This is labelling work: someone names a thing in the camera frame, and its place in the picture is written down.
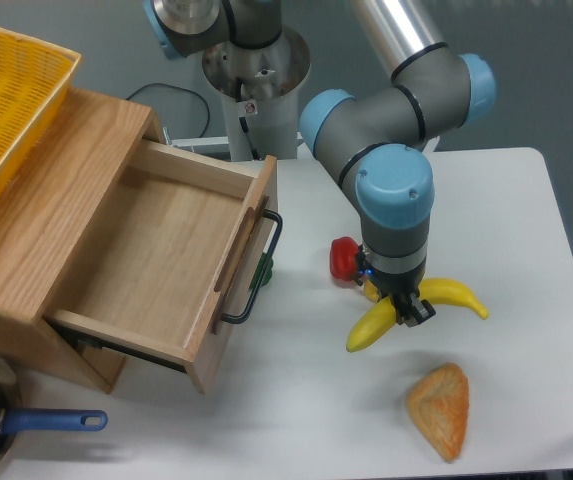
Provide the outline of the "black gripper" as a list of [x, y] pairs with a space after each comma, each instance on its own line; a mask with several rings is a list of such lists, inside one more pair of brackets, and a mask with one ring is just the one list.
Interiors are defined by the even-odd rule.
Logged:
[[384, 256], [367, 244], [359, 246], [357, 262], [363, 273], [362, 282], [368, 278], [381, 296], [388, 298], [396, 324], [416, 327], [436, 314], [428, 300], [420, 299], [419, 284], [424, 278], [426, 258], [426, 244], [401, 257]]

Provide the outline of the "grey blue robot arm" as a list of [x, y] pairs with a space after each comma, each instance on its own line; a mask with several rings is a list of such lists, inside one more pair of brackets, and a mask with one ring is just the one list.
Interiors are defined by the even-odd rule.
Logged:
[[168, 57], [199, 54], [221, 98], [230, 157], [291, 158], [299, 142], [357, 211], [362, 242], [350, 279], [369, 279], [398, 322], [432, 317], [421, 289], [435, 191], [421, 153], [430, 139], [488, 113], [496, 99], [489, 65], [457, 55], [417, 1], [356, 1], [353, 11], [389, 76], [364, 100], [340, 89], [298, 106], [310, 71], [304, 39], [277, 1], [148, 1]]

